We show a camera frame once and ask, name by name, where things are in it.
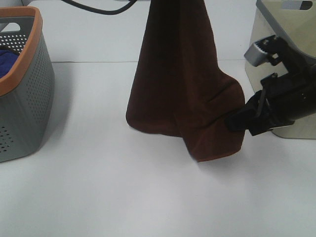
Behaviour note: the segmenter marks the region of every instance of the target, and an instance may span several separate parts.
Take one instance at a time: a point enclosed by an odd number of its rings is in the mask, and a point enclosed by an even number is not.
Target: blue fabric in basket
[[[17,58],[10,50],[0,50],[0,78],[10,71]]]

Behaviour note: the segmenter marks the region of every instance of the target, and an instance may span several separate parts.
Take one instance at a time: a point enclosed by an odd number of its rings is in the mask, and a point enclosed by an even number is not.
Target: cable
[[[130,0],[128,4],[126,4],[125,6],[123,6],[122,8],[120,8],[118,10],[107,11],[107,10],[101,10],[101,9],[97,9],[97,8],[94,8],[94,7],[86,6],[86,5],[83,5],[81,3],[78,3],[78,2],[72,1],[72,0],[61,0],[61,1],[65,2],[65,3],[68,3],[68,4],[72,5],[72,6],[81,8],[83,10],[91,11],[91,12],[102,14],[102,15],[117,15],[117,14],[120,14],[120,13],[128,10],[131,6],[134,5],[134,3],[137,2],[137,0]]]

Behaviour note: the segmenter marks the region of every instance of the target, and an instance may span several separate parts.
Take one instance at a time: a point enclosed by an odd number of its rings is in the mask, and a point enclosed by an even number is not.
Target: robotic arm
[[[226,119],[229,130],[248,129],[255,136],[316,113],[316,65],[309,65],[285,40],[270,36],[257,41],[245,58],[255,67],[282,62],[288,73],[281,77],[274,73],[262,79],[263,89]]]

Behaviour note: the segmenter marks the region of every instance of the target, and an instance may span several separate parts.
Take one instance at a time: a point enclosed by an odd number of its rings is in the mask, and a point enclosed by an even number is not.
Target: brown cloth
[[[232,155],[244,132],[224,119],[244,105],[239,83],[218,67],[203,0],[152,0],[126,120],[179,136],[197,161]]]

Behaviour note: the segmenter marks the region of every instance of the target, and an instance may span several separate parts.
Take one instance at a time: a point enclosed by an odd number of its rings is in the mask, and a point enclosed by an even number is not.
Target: white table
[[[127,2],[81,1],[101,9]],[[239,60],[248,49],[255,0],[206,0],[220,60]],[[136,2],[115,16],[87,12],[59,0],[33,1],[43,17],[43,33],[54,62],[137,62],[145,31],[149,1]]]
[[[219,65],[248,99],[244,61]],[[1,237],[315,236],[315,140],[246,132],[239,153],[196,163],[181,138],[127,125],[135,62],[53,67],[42,148],[0,163]]]

